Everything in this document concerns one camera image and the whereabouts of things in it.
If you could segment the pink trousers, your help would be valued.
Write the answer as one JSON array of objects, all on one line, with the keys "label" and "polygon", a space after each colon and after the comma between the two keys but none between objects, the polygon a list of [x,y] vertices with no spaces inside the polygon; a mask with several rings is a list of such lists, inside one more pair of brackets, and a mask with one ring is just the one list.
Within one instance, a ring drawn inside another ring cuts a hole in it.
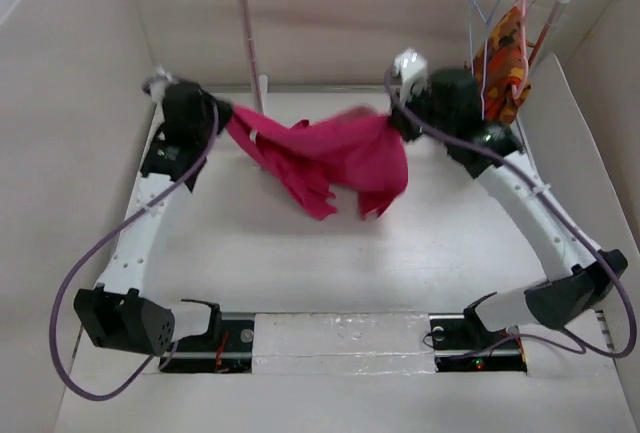
[{"label": "pink trousers", "polygon": [[286,127],[236,106],[227,131],[260,167],[277,178],[312,218],[335,214],[333,185],[357,193],[359,215],[382,215],[408,185],[404,142],[390,117],[356,106],[328,119]]}]

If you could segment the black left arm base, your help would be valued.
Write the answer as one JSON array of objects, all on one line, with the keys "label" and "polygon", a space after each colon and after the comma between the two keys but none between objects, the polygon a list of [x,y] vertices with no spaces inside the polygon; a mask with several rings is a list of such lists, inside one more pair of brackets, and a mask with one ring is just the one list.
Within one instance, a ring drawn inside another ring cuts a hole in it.
[{"label": "black left arm base", "polygon": [[252,372],[255,314],[217,313],[210,330],[181,339],[158,362],[168,374]]}]

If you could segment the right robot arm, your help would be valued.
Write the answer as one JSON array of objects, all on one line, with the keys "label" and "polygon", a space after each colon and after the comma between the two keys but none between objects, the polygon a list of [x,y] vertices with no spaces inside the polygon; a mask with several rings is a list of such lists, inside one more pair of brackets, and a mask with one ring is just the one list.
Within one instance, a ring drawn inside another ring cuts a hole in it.
[{"label": "right robot arm", "polygon": [[539,324],[563,331],[611,291],[620,291],[628,267],[624,254],[603,250],[585,234],[537,177],[510,126],[481,116],[480,95],[470,71],[391,66],[384,77],[392,118],[401,135],[428,135],[511,218],[533,249],[543,280],[490,293],[464,311],[462,334],[483,347],[499,330]]}]

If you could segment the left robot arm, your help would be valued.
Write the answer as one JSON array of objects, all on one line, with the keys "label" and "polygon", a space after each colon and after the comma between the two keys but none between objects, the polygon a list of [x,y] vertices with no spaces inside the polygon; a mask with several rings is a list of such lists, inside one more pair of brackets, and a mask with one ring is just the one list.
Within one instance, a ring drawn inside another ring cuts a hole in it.
[{"label": "left robot arm", "polygon": [[223,335],[222,324],[211,317],[212,306],[196,300],[163,306],[145,289],[233,108],[196,82],[157,78],[144,90],[160,107],[162,121],[140,165],[136,210],[118,232],[95,286],[79,290],[73,307],[99,348],[160,357],[188,336],[199,348],[212,349]]}]

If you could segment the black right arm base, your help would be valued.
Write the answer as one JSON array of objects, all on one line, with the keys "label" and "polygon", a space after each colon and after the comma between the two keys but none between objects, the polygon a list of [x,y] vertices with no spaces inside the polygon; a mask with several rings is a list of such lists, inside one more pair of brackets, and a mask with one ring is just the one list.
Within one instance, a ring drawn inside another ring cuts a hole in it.
[{"label": "black right arm base", "polygon": [[434,353],[437,373],[527,372],[518,330],[490,332],[463,314],[434,313],[428,320],[422,342]]}]

